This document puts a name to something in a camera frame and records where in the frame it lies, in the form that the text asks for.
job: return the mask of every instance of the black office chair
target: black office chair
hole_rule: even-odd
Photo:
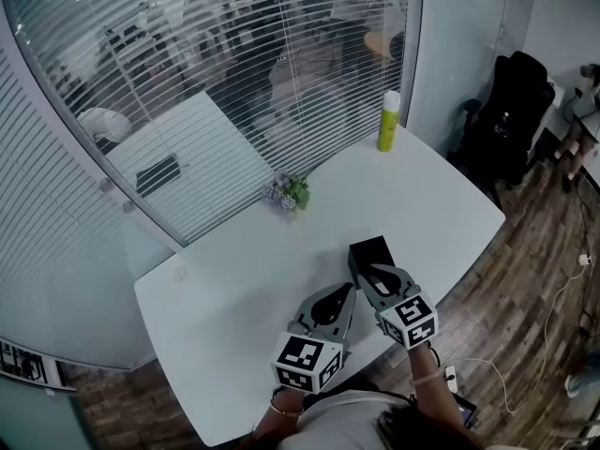
[[[499,56],[487,105],[479,111],[479,100],[465,102],[464,135],[448,161],[501,208],[494,182],[504,181],[508,188],[521,183],[533,135],[553,99],[554,88],[541,63],[523,52]],[[505,123],[497,128],[505,113]]]

